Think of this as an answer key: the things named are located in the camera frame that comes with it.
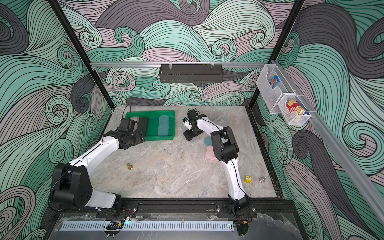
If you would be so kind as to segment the clear ribbed pencil case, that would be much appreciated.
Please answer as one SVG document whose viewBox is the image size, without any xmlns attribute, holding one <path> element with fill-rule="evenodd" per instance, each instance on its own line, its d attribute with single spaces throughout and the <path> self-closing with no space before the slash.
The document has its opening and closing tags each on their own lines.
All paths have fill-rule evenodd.
<svg viewBox="0 0 384 240">
<path fill-rule="evenodd" d="M 169 135 L 169 116 L 162 115 L 159 117 L 158 136 Z"/>
</svg>

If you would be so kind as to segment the opaque pink pencil case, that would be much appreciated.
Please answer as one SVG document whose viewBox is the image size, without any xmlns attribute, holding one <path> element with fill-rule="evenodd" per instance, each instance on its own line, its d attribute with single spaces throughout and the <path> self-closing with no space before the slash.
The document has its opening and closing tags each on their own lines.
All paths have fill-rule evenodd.
<svg viewBox="0 0 384 240">
<path fill-rule="evenodd" d="M 211 160 L 211 161 L 216 161 L 218 162 L 219 160 L 216 158 L 213 146 L 208 146 L 207 151 L 206 151 L 206 159 Z"/>
</svg>

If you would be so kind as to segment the green storage tray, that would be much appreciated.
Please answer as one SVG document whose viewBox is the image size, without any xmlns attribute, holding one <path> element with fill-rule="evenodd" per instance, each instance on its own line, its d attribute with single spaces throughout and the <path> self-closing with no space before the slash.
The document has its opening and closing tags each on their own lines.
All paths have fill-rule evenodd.
<svg viewBox="0 0 384 240">
<path fill-rule="evenodd" d="M 162 115 L 169 116 L 169 135 L 158 136 L 159 117 Z M 126 119 L 132 117 L 148 117 L 149 124 L 145 141 L 171 141 L 175 137 L 175 120 L 176 112 L 174 110 L 160 110 L 160 111 L 138 111 L 128 112 L 125 114 Z"/>
</svg>

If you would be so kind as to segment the black pencil case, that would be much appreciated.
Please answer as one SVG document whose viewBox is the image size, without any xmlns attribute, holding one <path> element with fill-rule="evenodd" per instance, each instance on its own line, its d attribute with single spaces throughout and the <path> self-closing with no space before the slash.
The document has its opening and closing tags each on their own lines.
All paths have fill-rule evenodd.
<svg viewBox="0 0 384 240">
<path fill-rule="evenodd" d="M 144 137 L 147 135 L 148 124 L 149 124 L 149 118 L 148 117 L 140 117 L 139 118 L 138 129 L 137 130 Z"/>
</svg>

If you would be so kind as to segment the translucent pink pencil case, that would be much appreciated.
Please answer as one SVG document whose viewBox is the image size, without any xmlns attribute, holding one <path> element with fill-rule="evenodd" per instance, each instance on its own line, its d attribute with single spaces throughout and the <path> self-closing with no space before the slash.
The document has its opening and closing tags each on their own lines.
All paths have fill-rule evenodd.
<svg viewBox="0 0 384 240">
<path fill-rule="evenodd" d="M 133 121 L 138 123 L 140 121 L 140 118 L 139 117 L 132 117 L 131 120 L 133 120 Z"/>
</svg>

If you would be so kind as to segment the teal smooth pencil case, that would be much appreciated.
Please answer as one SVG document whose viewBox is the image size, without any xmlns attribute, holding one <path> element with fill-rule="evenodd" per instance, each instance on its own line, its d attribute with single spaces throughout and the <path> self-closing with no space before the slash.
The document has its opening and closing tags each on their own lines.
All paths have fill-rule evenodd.
<svg viewBox="0 0 384 240">
<path fill-rule="evenodd" d="M 204 144 L 205 144 L 206 146 L 211 146 L 211 145 L 212 145 L 212 139 L 211 139 L 210 136 L 204 138 Z"/>
</svg>

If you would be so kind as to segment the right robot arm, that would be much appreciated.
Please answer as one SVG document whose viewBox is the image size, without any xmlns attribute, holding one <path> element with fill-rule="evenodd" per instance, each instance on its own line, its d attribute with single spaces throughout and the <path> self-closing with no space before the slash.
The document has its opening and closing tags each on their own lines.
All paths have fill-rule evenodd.
<svg viewBox="0 0 384 240">
<path fill-rule="evenodd" d="M 243 214 L 250 206 L 250 197 L 243 188 L 239 171 L 239 146 L 230 127 L 222 127 L 211 121 L 206 115 L 200 114 L 197 109 L 191 108 L 183 119 L 187 128 L 183 135 L 187 141 L 202 133 L 211 137 L 213 152 L 216 159 L 224 166 L 228 186 L 229 201 L 234 216 Z"/>
</svg>

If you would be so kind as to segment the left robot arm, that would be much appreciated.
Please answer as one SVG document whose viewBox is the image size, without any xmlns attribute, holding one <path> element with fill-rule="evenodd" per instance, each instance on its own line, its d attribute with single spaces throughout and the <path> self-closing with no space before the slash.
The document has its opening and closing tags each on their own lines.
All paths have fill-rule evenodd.
<svg viewBox="0 0 384 240">
<path fill-rule="evenodd" d="M 122 197 L 96 190 L 90 176 L 113 152 L 144 143 L 148 122 L 147 117 L 121 119 L 116 130 L 104 134 L 86 153 L 68 164 L 58 164 L 53 172 L 49 203 L 70 208 L 121 209 Z"/>
</svg>

